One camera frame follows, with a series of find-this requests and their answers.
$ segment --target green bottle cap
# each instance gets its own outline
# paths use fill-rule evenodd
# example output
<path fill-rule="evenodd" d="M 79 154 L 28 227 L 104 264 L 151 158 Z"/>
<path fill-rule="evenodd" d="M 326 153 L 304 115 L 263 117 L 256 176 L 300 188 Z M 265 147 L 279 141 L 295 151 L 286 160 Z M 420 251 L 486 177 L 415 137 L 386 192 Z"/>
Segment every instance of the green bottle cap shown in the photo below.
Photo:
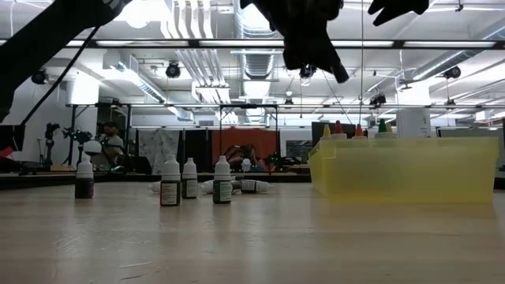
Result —
<path fill-rule="evenodd" d="M 381 119 L 379 121 L 379 133 L 386 133 L 387 132 L 387 127 L 386 127 L 386 122 L 384 119 Z"/>

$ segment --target person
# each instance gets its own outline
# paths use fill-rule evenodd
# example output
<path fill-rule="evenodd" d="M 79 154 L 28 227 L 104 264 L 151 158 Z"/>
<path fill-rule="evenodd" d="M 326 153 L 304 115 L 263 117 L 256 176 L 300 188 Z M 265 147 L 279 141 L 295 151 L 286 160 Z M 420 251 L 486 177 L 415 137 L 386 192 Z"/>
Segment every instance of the person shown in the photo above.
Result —
<path fill-rule="evenodd" d="M 109 170 L 113 164 L 120 163 L 124 156 L 123 139 L 118 136 L 118 124 L 115 121 L 109 121 L 103 125 L 103 134 L 99 139 L 103 146 L 100 155 L 92 158 L 92 163 L 101 170 Z"/>

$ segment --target yellow plastic bin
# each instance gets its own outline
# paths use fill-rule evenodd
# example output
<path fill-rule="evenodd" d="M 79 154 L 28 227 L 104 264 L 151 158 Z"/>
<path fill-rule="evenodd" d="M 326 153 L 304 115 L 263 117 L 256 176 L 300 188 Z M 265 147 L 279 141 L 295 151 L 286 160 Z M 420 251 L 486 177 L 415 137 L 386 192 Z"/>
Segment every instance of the yellow plastic bin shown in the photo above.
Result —
<path fill-rule="evenodd" d="M 309 165 L 334 201 L 491 203 L 498 154 L 495 137 L 322 140 Z"/>

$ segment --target wooden table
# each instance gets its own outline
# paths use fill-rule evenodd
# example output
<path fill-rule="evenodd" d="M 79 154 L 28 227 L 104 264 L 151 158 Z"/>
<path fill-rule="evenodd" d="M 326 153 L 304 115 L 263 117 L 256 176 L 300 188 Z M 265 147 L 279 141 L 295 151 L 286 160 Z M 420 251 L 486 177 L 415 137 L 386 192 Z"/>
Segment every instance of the wooden table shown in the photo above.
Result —
<path fill-rule="evenodd" d="M 505 283 L 492 205 L 330 204 L 310 185 L 158 205 L 146 184 L 0 192 L 0 283 Z"/>

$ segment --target red object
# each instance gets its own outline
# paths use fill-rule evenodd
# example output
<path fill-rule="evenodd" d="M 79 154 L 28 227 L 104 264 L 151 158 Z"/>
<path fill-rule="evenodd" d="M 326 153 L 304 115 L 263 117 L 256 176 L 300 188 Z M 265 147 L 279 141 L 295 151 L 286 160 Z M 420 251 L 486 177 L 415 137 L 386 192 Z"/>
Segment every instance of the red object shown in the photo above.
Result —
<path fill-rule="evenodd" d="M 363 129 L 361 129 L 361 124 L 356 125 L 356 134 L 355 136 L 364 136 L 363 135 Z"/>
<path fill-rule="evenodd" d="M 340 124 L 340 121 L 337 121 L 335 123 L 335 134 L 341 134 L 341 133 L 344 133 L 344 131 L 342 130 L 342 125 Z"/>
<path fill-rule="evenodd" d="M 7 147 L 3 150 L 0 151 L 0 157 L 7 157 L 11 155 L 14 152 L 14 150 L 11 147 Z"/>

